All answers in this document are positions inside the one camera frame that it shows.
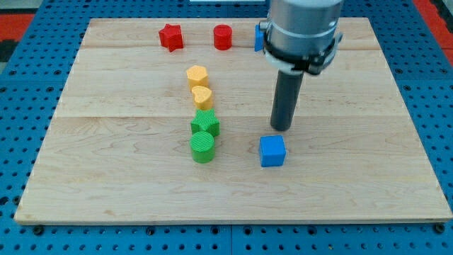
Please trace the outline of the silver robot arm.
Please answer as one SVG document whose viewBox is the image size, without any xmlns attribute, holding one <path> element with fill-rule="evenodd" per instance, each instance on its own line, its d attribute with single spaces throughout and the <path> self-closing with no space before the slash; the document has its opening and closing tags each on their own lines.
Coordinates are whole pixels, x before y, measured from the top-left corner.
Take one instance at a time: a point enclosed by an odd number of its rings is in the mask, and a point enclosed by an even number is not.
<svg viewBox="0 0 453 255">
<path fill-rule="evenodd" d="M 281 72 L 320 74 L 333 61 L 343 0 L 271 0 L 259 23 L 266 60 Z"/>
</svg>

